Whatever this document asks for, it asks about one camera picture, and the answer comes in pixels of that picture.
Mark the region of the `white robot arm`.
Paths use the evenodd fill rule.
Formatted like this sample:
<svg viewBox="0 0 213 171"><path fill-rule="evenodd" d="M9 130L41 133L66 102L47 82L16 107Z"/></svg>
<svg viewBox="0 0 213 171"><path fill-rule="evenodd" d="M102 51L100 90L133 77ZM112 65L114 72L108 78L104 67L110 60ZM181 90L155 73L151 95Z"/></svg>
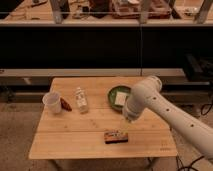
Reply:
<svg viewBox="0 0 213 171"><path fill-rule="evenodd" d="M135 121L148 108L213 164L213 128L169 102L160 94L161 89L162 82L157 76L148 76L136 83L122 109L124 117L129 122Z"/></svg>

